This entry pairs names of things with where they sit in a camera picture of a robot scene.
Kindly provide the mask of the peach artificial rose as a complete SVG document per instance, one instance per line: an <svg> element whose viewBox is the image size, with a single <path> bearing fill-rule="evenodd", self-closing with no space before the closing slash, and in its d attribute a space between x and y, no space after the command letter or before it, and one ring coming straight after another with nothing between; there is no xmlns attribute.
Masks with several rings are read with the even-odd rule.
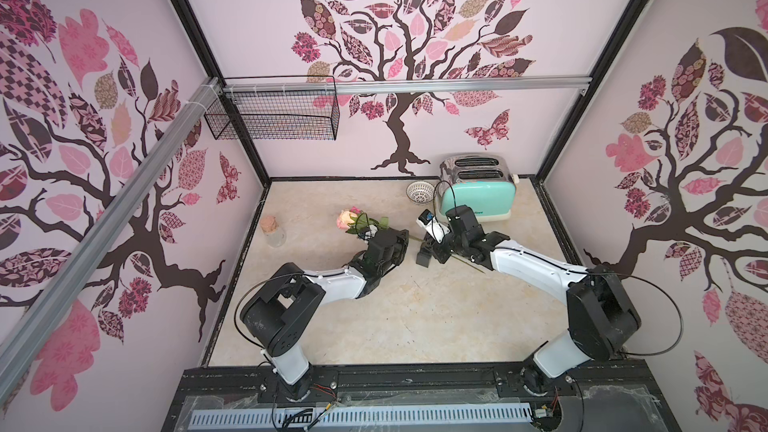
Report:
<svg viewBox="0 0 768 432"><path fill-rule="evenodd" d="M440 264L446 264L451 260L483 273L483 269L467 256L463 256L454 251L449 251L434 239L431 235L432 231L447 232L448 228L445 224L437 222L435 216L429 210L425 210L425 214L428 223L426 225L424 237L409 237L410 241L417 243L419 246L416 255L416 263L422 267L428 267L433 259ZM378 220L370 217L365 211L356 207L342 211L337 218L336 225L340 230L353 235L366 243L368 243L380 230L390 229L387 217L382 217Z"/></svg>

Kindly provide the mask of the pink artificial rose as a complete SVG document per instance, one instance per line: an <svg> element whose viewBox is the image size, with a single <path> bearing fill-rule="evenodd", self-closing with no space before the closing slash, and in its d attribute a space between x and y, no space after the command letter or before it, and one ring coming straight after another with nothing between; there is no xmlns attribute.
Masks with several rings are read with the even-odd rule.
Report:
<svg viewBox="0 0 768 432"><path fill-rule="evenodd" d="M354 235L366 242L372 239L380 230L390 229L388 217L376 219L357 207L350 207L348 210L342 211L337 218L337 227L345 233ZM421 245L424 240L434 241L429 235L424 239L411 237L411 240L416 241L419 245ZM471 262L468 258L463 257L456 252L450 253L451 257L448 260L459 262L484 274L484 270L479 265Z"/></svg>

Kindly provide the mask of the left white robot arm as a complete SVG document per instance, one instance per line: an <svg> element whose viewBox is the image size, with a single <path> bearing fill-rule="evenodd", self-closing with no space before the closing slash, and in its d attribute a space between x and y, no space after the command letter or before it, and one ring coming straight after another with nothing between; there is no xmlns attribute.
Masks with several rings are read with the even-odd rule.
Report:
<svg viewBox="0 0 768 432"><path fill-rule="evenodd" d="M368 296L404 261L408 243L408 231L384 229L339 269L306 272L287 262L237 307L235 324L244 326L244 337L259 345L289 400L304 400L314 383L299 341L317 310Z"/></svg>

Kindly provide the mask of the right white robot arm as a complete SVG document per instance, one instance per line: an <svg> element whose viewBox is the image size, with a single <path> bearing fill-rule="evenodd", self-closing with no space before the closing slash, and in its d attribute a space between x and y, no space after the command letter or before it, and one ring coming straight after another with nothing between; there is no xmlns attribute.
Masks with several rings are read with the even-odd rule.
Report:
<svg viewBox="0 0 768 432"><path fill-rule="evenodd" d="M577 366L617 357L640 329L640 315L621 280L606 267L558 261L505 234L485 232L465 205L450 210L447 219L443 224L433 218L424 226L434 239L435 258L459 255L520 279L566 306L567 329L523 362L519 382L527 393L543 396L556 379Z"/></svg>

